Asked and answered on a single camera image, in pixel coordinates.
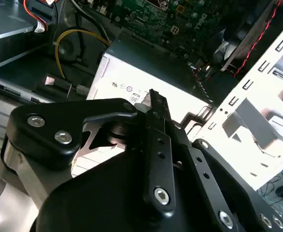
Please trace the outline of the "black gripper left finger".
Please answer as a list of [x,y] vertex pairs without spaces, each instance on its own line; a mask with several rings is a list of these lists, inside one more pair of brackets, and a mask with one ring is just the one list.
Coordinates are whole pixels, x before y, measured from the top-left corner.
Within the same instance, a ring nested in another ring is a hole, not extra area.
[[152,217],[176,208],[170,113],[150,90],[140,108],[122,98],[15,108],[1,158],[41,212],[127,206]]

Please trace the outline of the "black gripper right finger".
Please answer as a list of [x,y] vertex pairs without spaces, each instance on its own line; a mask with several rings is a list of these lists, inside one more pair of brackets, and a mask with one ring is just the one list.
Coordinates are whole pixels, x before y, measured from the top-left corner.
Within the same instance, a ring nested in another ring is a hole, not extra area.
[[156,209],[171,232],[283,232],[283,220],[207,142],[190,142],[156,97]]

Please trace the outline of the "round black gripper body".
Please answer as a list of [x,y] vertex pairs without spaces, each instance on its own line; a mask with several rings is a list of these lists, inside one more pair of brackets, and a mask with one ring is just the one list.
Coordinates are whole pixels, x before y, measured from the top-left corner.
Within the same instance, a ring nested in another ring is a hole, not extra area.
[[163,218],[142,197],[143,150],[127,150],[57,187],[42,205],[38,232],[211,232],[209,213],[189,173],[174,167],[176,210]]

